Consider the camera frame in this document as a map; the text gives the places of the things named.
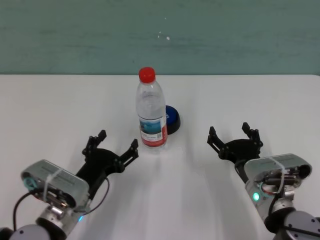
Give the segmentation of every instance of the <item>gray robot arm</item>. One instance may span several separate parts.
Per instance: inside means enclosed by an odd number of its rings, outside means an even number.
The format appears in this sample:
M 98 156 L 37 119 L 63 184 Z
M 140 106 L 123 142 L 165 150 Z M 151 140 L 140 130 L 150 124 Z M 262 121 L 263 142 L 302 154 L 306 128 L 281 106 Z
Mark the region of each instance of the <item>gray robot arm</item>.
M 65 240 L 83 215 L 92 212 L 91 201 L 107 176 L 122 173 L 138 158 L 137 139 L 124 154 L 118 156 L 109 150 L 97 148 L 106 136 L 102 130 L 98 136 L 89 138 L 82 151 L 85 164 L 77 174 L 47 160 L 38 161 L 25 169 L 21 178 L 29 192 L 14 208 L 13 230 L 0 228 L 0 240 Z M 48 207 L 38 217 L 36 224 L 17 229 L 15 212 L 28 195 L 48 203 Z
M 234 163 L 264 225 L 275 233 L 273 240 L 320 238 L 319 220 L 293 204 L 295 189 L 311 174 L 311 165 L 291 153 L 261 158 L 259 131 L 246 122 L 242 130 L 249 139 L 223 143 L 211 127 L 207 143 L 221 159 Z

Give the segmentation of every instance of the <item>red bottle cap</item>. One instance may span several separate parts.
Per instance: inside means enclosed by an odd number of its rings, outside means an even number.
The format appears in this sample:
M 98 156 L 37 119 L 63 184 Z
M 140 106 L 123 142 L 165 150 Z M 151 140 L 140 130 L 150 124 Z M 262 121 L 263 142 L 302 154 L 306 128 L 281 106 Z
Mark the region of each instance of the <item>red bottle cap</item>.
M 156 80 L 156 72 L 150 66 L 143 67 L 139 71 L 139 78 L 142 83 L 150 84 Z

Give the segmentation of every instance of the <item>blue object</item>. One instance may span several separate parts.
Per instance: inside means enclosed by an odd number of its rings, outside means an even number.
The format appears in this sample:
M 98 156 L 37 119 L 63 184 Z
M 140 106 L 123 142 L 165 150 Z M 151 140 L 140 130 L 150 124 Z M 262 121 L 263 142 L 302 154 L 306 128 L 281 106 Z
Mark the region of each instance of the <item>blue object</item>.
M 168 135 L 175 133 L 180 128 L 180 116 L 178 111 L 172 106 L 165 106 L 166 128 Z
M 253 200 L 258 201 L 259 198 L 260 198 L 259 193 L 255 192 L 255 193 L 253 194 Z
M 23 184 L 29 191 L 37 188 L 37 183 L 32 177 L 25 177 L 23 179 Z

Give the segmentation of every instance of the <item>bottle label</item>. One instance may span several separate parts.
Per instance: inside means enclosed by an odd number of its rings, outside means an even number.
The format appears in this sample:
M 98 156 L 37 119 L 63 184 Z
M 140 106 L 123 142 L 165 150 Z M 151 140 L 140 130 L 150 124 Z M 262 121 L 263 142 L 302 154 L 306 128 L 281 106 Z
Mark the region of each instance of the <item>bottle label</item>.
M 163 145 L 168 137 L 167 119 L 160 117 L 153 120 L 140 119 L 140 132 L 142 142 L 150 147 L 158 147 Z

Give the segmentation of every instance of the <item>green led light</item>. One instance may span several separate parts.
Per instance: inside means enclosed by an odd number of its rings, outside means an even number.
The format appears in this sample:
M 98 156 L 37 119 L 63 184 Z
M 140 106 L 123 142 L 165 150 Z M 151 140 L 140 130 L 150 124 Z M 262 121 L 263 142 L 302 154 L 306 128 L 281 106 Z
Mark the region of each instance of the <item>green led light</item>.
M 253 194 L 253 200 L 258 201 L 259 198 L 260 198 L 259 193 L 255 192 L 255 193 Z

